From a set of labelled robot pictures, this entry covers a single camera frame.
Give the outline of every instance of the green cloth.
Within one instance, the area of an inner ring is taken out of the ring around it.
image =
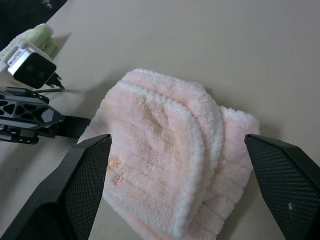
[[[0,51],[0,59],[20,40],[26,40],[51,57],[58,48],[56,40],[51,37],[53,33],[52,28],[45,23],[29,29],[16,36],[5,49]]]

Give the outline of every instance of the white table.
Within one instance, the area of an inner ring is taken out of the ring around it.
[[[219,104],[256,115],[262,135],[320,164],[319,9],[316,0],[69,0],[48,23],[72,91],[50,94],[51,105],[92,118],[126,72],[150,69],[203,84]],[[74,144],[0,143],[0,235]],[[90,239],[140,237],[102,202]],[[254,176],[218,239],[284,239]]]

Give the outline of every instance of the black cable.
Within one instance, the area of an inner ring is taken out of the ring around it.
[[[35,94],[42,94],[42,93],[58,93],[58,92],[63,92],[65,90],[64,86],[60,86],[60,88],[54,88],[54,89],[43,89],[43,90],[36,90],[32,91]]]

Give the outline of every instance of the fluffy towel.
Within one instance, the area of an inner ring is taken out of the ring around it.
[[[136,69],[105,96],[79,142],[112,135],[103,198],[146,240],[215,239],[252,165],[248,113],[197,83]]]
[[[45,23],[29,29],[16,36],[7,47],[0,51],[0,59],[20,40],[26,40],[51,57],[58,48],[57,42],[51,37],[52,34],[54,34],[54,31]]]

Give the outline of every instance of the camera lens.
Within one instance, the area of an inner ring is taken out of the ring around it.
[[[34,69],[35,69],[35,67],[33,66],[33,65],[28,65],[28,66],[26,66],[26,68],[25,68],[28,72],[32,72]]]
[[[43,79],[45,77],[45,73],[43,71],[39,72],[38,77]]]

